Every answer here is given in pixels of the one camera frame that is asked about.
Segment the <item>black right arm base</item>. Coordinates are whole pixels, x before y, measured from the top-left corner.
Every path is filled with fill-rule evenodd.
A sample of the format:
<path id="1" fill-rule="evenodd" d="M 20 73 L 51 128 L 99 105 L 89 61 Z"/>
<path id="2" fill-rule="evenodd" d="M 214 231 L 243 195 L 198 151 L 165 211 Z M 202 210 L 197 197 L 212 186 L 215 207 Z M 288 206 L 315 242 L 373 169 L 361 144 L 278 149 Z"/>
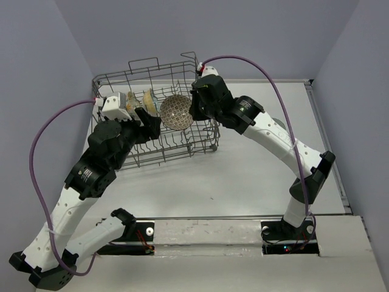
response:
<path id="1" fill-rule="evenodd" d="M 299 228 L 282 220 L 262 221 L 261 239 L 264 255 L 315 254 L 319 255 L 317 237 L 312 220 L 304 220 Z"/>

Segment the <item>plain teal bowl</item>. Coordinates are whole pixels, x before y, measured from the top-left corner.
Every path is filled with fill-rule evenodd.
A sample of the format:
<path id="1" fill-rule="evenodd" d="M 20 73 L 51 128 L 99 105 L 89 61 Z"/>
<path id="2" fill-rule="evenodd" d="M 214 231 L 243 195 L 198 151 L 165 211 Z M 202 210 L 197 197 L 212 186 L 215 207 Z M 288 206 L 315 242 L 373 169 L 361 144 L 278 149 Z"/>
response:
<path id="1" fill-rule="evenodd" d="M 279 119 L 276 119 L 276 118 L 273 118 L 273 120 L 275 121 L 275 123 L 277 123 L 280 127 L 282 127 L 284 130 L 286 129 L 286 126 L 285 124 L 279 120 Z"/>

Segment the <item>orange flower bowl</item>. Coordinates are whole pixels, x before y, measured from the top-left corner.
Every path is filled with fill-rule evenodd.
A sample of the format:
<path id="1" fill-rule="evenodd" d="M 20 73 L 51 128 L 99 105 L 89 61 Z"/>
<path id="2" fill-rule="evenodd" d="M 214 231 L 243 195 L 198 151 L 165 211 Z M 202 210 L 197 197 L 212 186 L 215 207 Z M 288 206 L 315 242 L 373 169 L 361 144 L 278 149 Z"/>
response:
<path id="1" fill-rule="evenodd" d="M 128 111 L 134 111 L 136 108 L 140 108 L 142 104 L 136 99 L 133 92 L 128 91 L 126 109 Z"/>

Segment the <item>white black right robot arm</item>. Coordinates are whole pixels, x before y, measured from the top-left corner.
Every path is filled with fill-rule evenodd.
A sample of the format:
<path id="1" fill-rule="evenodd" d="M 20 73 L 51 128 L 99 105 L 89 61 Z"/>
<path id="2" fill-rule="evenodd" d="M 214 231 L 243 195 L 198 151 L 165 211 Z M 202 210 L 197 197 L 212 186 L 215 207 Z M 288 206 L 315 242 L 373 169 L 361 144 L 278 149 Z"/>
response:
<path id="1" fill-rule="evenodd" d="M 296 237 L 321 191 L 335 161 L 335 155 L 311 149 L 292 136 L 249 96 L 234 97 L 223 78 L 210 74 L 192 84 L 189 109 L 194 120 L 214 119 L 264 147 L 295 175 L 289 189 L 291 199 L 277 231 Z"/>

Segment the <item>brown patterned bowl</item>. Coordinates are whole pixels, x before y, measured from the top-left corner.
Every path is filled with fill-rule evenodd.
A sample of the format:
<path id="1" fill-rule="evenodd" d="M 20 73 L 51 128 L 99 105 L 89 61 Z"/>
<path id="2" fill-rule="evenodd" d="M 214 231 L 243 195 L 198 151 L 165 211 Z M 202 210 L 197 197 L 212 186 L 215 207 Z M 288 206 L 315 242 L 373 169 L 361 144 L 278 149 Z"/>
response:
<path id="1" fill-rule="evenodd" d="M 160 106 L 163 125 L 176 131 L 187 129 L 193 123 L 190 107 L 191 100 L 188 97 L 178 94 L 168 96 Z"/>

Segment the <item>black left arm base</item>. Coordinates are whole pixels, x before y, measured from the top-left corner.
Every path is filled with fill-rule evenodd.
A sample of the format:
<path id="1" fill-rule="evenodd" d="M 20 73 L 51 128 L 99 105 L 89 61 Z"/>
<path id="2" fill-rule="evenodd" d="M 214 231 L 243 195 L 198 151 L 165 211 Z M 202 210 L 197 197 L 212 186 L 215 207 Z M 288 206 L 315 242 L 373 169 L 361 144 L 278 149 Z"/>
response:
<path id="1" fill-rule="evenodd" d="M 121 237 L 97 251 L 100 256 L 153 256 L 154 222 L 139 220 L 134 227 L 125 228 Z"/>

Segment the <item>teal yellow sun bowl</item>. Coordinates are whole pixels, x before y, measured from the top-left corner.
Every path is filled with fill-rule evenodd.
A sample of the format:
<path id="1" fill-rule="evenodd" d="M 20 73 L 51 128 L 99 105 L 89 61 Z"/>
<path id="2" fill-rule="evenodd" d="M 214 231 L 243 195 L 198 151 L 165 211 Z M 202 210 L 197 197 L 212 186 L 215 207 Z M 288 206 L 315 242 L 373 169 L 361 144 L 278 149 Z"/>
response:
<path id="1" fill-rule="evenodd" d="M 143 94 L 142 107 L 151 116 L 159 115 L 160 104 L 151 88 Z"/>

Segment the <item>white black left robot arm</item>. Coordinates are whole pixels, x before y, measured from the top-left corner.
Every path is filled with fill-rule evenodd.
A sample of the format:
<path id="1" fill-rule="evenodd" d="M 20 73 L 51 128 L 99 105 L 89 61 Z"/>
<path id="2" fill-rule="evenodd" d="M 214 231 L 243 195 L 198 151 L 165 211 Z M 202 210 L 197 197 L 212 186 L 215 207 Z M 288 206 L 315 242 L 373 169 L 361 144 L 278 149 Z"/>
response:
<path id="1" fill-rule="evenodd" d="M 80 221 L 116 179 L 131 149 L 160 136 L 161 119 L 143 108 L 139 119 L 104 118 L 88 137 L 88 147 L 64 182 L 53 211 L 44 209 L 46 222 L 25 250 L 15 252 L 10 264 L 28 273 L 37 289 L 58 291 L 74 276 L 84 276 L 78 266 L 88 257 L 117 240 L 130 239 L 136 232 L 136 218 L 123 208 L 112 211 L 93 229 L 72 238 Z"/>

